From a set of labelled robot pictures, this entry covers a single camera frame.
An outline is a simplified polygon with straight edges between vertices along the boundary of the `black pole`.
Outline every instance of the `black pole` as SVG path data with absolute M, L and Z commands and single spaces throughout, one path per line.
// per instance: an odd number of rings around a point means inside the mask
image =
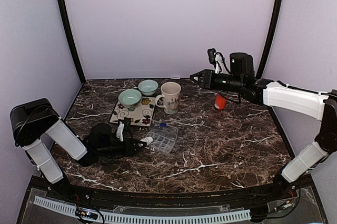
M 273 8 L 273 14 L 272 18 L 270 20 L 270 26 L 267 34 L 267 38 L 265 41 L 263 53 L 261 56 L 259 68 L 256 73 L 257 78 L 262 78 L 263 71 L 265 69 L 265 65 L 267 64 L 268 56 L 270 49 L 272 47 L 273 43 L 273 38 L 276 30 L 276 25 L 277 25 L 277 20 L 279 19 L 279 13 L 280 13 L 280 8 L 281 8 L 281 2 L 282 0 L 275 0 L 274 2 L 274 8 Z
M 70 23 L 68 19 L 67 9 L 65 6 L 65 1 L 64 0 L 57 0 L 57 1 L 58 1 L 58 7 L 60 9 L 64 32 L 67 37 L 69 49 L 72 54 L 72 58 L 73 58 L 73 61 L 76 67 L 76 71 L 77 71 L 78 77 L 80 78 L 81 83 L 84 84 L 86 79 L 85 79 L 84 72 L 81 66 L 80 58 L 78 57 L 78 53 L 76 50 L 73 33 L 70 28 Z

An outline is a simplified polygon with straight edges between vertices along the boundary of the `mug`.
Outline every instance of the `mug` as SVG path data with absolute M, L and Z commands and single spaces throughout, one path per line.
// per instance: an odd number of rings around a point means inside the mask
M 166 82 L 161 86 L 160 90 L 162 94 L 158 95 L 154 100 L 156 106 L 164 108 L 164 112 L 169 115 L 178 112 L 181 86 L 176 82 Z M 157 104 L 160 98 L 163 98 L 163 105 Z

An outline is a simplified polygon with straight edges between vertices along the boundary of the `dark marble tabletop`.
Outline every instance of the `dark marble tabletop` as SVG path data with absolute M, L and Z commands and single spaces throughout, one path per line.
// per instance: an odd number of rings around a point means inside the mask
M 108 123 L 118 95 L 141 79 L 90 80 L 78 95 L 67 123 L 83 139 L 97 123 Z M 168 81 L 158 79 L 159 84 Z M 246 188 L 272 182 L 289 160 L 285 144 L 266 107 L 242 101 L 214 108 L 216 92 L 200 89 L 188 79 L 182 86 L 180 110 L 167 115 L 156 107 L 154 119 L 179 129 L 169 154 L 144 149 L 134 157 L 103 159 L 84 168 L 59 145 L 52 154 L 72 184 L 129 192 L 206 192 Z M 134 137 L 148 129 L 134 127 Z

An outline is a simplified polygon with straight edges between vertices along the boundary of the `table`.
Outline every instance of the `table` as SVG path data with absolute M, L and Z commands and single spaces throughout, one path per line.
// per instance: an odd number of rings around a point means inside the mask
M 76 98 L 66 122 L 83 139 L 90 128 L 108 123 L 118 95 L 137 87 L 142 79 L 89 80 Z M 246 188 L 272 182 L 291 158 L 266 107 L 242 101 L 214 108 L 214 91 L 189 79 L 182 86 L 180 110 L 167 115 L 158 107 L 154 119 L 179 129 L 169 154 L 144 149 L 134 157 L 103 159 L 81 167 L 57 144 L 52 155 L 74 185 L 97 189 L 149 193 L 206 192 Z M 148 129 L 134 127 L 136 139 Z

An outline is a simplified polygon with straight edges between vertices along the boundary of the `red can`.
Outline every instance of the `red can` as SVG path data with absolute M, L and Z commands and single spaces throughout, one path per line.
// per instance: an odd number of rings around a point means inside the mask
M 224 109 L 226 106 L 226 99 L 222 97 L 220 94 L 216 95 L 214 107 L 218 110 Z

